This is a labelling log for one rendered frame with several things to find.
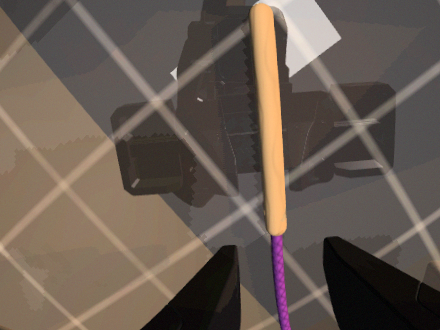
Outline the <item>light wooden stick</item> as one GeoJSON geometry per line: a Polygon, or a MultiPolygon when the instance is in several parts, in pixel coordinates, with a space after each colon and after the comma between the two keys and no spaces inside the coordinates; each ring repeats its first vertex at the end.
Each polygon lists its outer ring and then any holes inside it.
{"type": "Polygon", "coordinates": [[[280,318],[280,330],[292,330],[287,312],[287,296],[285,296],[283,240],[281,240],[281,234],[285,230],[285,217],[287,217],[287,200],[285,200],[283,125],[281,125],[272,9],[265,4],[253,5],[248,12],[248,22],[253,73],[255,73],[265,228],[272,238],[276,308],[280,318]]]}

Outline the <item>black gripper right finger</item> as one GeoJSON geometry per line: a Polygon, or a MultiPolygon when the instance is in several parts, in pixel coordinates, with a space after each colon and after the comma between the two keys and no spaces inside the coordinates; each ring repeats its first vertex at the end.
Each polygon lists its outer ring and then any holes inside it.
{"type": "Polygon", "coordinates": [[[440,292],[341,237],[323,241],[340,330],[440,330],[440,292]]]}

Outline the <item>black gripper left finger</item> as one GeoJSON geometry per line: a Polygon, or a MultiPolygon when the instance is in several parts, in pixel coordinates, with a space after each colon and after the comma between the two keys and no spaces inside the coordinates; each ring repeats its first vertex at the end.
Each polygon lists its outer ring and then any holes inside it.
{"type": "Polygon", "coordinates": [[[240,330],[240,317],[237,246],[224,245],[140,330],[240,330]]]}

